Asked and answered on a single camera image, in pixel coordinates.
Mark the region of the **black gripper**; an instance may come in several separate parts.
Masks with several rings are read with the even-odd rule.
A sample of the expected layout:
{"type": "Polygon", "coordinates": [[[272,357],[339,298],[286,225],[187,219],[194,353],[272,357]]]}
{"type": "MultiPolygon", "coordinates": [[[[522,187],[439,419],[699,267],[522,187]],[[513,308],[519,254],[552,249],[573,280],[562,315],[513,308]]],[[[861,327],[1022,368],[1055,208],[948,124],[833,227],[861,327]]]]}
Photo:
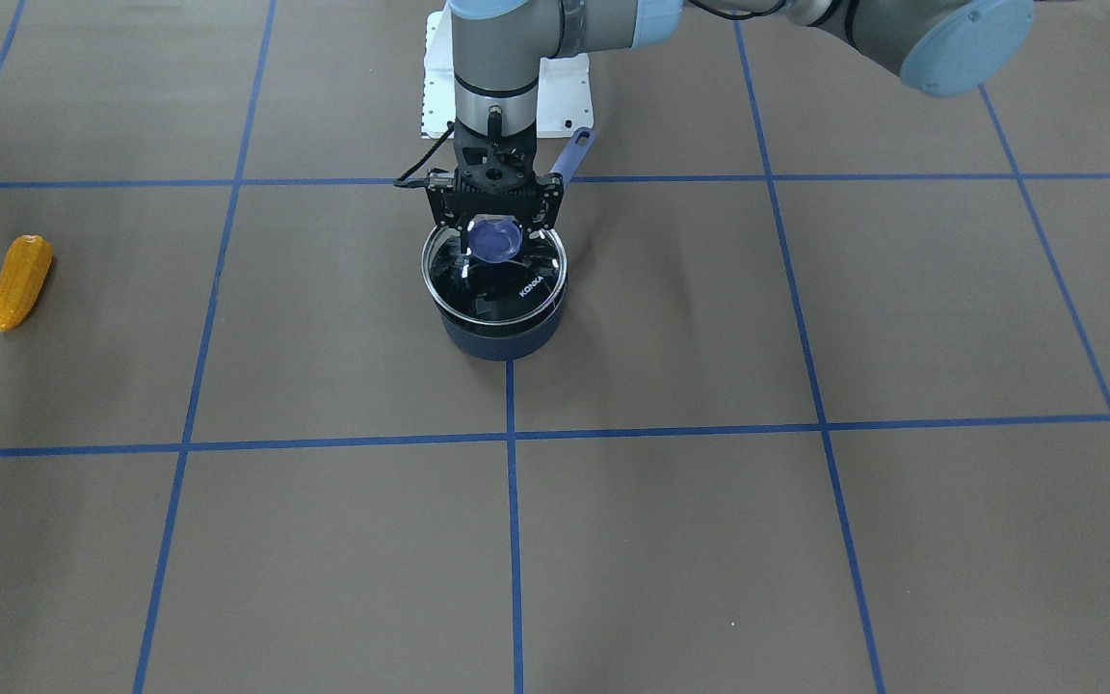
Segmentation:
{"type": "Polygon", "coordinates": [[[538,175],[538,127],[490,138],[466,124],[451,130],[457,167],[426,177],[428,210],[435,220],[435,282],[468,282],[474,263],[468,221],[512,217],[527,227],[527,269],[543,280],[561,276],[561,240],[554,229],[564,201],[559,173],[538,175]]]}

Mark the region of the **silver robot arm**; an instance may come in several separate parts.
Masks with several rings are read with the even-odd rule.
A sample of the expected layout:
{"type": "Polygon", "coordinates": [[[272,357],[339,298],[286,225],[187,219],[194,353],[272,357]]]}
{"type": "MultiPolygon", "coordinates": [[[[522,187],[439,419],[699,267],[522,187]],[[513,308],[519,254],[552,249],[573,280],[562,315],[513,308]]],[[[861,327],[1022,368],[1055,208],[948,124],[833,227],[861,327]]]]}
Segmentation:
{"type": "Polygon", "coordinates": [[[592,144],[585,127],[549,167],[538,162],[547,66],[608,59],[638,66],[673,44],[698,58],[695,39],[726,39],[737,26],[783,19],[833,39],[930,97],[983,86],[1017,54],[1035,26],[1031,1],[450,1],[454,147],[448,170],[420,180],[433,228],[455,262],[498,265],[558,220],[571,177],[592,144]]]}

